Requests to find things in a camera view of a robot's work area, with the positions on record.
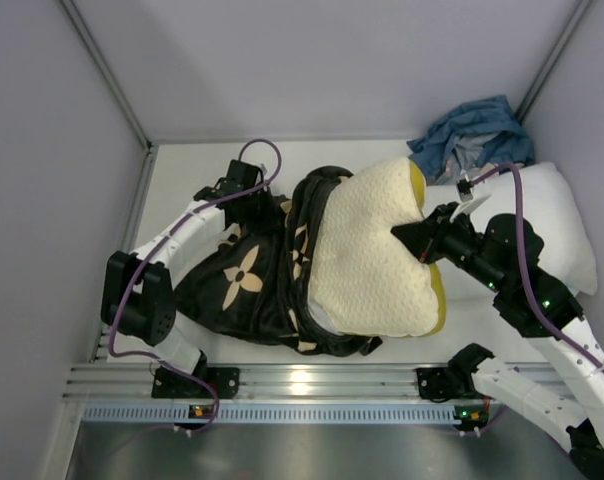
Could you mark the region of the black floral plush pillowcase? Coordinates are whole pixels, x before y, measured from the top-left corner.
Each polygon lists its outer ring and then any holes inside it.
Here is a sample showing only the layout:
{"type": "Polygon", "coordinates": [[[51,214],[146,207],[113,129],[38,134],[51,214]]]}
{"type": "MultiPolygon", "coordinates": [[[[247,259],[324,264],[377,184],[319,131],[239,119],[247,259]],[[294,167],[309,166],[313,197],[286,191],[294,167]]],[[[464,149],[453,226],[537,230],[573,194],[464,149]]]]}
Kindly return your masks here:
{"type": "Polygon", "coordinates": [[[330,194],[351,175],[321,167],[290,197],[264,190],[256,205],[241,200],[248,211],[233,221],[229,237],[175,287],[177,311],[214,333],[303,355],[366,356],[381,346],[377,336],[327,331],[307,304],[322,215],[330,194]]]}

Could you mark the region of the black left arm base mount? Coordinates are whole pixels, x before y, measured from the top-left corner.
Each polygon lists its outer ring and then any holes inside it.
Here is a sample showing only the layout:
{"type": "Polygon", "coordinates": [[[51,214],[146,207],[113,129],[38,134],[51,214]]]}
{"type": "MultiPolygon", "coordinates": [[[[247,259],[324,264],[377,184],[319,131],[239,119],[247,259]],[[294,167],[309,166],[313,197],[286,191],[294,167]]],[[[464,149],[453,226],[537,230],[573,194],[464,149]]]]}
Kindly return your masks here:
{"type": "MultiPolygon", "coordinates": [[[[151,397],[155,399],[210,398],[206,388],[175,372],[159,367],[153,374],[151,397]]],[[[221,400],[233,399],[239,390],[240,369],[234,367],[208,367],[203,381],[221,400]]]]}

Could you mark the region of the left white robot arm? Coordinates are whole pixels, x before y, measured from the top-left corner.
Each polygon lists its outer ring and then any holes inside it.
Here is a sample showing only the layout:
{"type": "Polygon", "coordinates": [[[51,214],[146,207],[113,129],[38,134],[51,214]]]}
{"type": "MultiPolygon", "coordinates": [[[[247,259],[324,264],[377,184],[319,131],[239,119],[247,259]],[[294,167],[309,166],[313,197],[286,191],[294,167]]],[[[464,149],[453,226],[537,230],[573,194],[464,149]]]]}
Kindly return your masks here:
{"type": "Polygon", "coordinates": [[[258,212],[266,197],[263,169],[232,160],[226,175],[197,192],[161,233],[131,252],[109,257],[100,316],[113,335],[136,338],[147,346],[145,352],[134,350],[131,355],[143,354],[189,375],[196,373],[203,353],[176,325],[178,274],[210,255],[231,222],[240,214],[258,212]]]}

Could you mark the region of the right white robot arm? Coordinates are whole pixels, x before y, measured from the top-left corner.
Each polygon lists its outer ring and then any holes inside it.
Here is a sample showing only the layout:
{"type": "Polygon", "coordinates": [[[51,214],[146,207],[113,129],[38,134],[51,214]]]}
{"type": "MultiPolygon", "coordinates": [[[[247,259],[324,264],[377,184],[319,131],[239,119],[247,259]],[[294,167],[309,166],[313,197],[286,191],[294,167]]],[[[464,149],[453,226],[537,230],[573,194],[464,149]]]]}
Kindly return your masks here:
{"type": "Polygon", "coordinates": [[[391,233],[422,264],[446,259],[493,294],[499,316],[547,360],[564,400],[471,343],[443,370],[458,397],[489,397],[543,430],[587,479],[604,479],[604,351],[568,287],[538,262],[544,242],[521,212],[475,231],[457,203],[391,233]]]}

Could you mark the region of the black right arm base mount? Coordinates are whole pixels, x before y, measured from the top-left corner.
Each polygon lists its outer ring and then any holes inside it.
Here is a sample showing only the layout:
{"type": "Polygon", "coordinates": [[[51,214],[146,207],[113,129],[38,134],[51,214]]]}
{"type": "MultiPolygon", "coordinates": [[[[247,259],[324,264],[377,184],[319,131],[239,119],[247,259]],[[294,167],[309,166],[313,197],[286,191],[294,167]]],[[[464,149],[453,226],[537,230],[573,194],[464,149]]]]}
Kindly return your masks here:
{"type": "Polygon", "coordinates": [[[423,400],[445,403],[477,397],[468,379],[449,367],[417,368],[416,376],[418,393],[423,400]]]}

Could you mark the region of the cream yellow quilted pillow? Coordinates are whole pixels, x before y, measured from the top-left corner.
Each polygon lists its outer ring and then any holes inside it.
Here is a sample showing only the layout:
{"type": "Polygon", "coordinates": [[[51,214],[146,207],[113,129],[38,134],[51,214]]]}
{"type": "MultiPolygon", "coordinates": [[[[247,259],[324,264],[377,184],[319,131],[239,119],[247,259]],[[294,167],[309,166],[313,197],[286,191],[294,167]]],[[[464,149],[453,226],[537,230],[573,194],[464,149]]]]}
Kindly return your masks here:
{"type": "Polygon", "coordinates": [[[423,220],[426,181],[408,158],[370,166],[328,196],[313,247],[307,303],[336,335],[425,337],[446,321],[436,265],[420,263],[392,233],[423,220]]]}

